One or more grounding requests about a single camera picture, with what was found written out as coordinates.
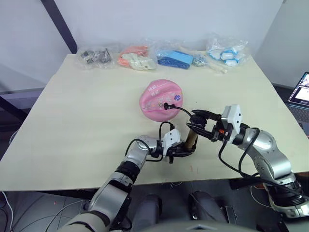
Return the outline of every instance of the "pink toy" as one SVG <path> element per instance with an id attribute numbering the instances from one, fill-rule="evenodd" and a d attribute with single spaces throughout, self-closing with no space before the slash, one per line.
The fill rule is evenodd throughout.
<path id="1" fill-rule="evenodd" d="M 152 81 L 140 97 L 140 109 L 144 115 L 156 122 L 163 122 L 175 117 L 179 110 L 165 110 L 164 103 L 182 107 L 182 89 L 169 80 Z"/>

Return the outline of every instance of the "cylindrical object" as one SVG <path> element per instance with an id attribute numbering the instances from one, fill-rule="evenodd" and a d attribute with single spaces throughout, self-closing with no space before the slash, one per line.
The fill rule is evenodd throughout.
<path id="1" fill-rule="evenodd" d="M 197 139 L 197 134 L 193 130 L 190 129 L 187 139 L 185 141 L 184 147 L 188 150 L 192 149 L 196 139 Z"/>

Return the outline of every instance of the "beige tabletop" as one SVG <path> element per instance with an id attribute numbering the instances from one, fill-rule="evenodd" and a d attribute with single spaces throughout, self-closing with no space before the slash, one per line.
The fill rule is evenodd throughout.
<path id="1" fill-rule="evenodd" d="M 206 68 L 159 66 L 153 72 L 117 67 L 81 71 L 68 55 L 33 106 L 0 162 L 0 190 L 56 190 L 100 187 L 124 157 L 128 143 L 158 137 L 159 123 L 146 118 L 139 97 L 156 79 L 176 82 L 183 107 L 221 114 L 239 104 L 243 122 L 270 132 L 294 172 L 309 170 L 309 140 L 251 58 L 227 74 Z M 173 120 L 185 139 L 188 116 Z M 239 177 L 218 159 L 221 142 L 198 141 L 195 153 L 168 162 L 145 164 L 137 184 Z M 236 166 L 242 154 L 228 145 L 223 158 Z M 244 171 L 255 173 L 250 158 Z"/>

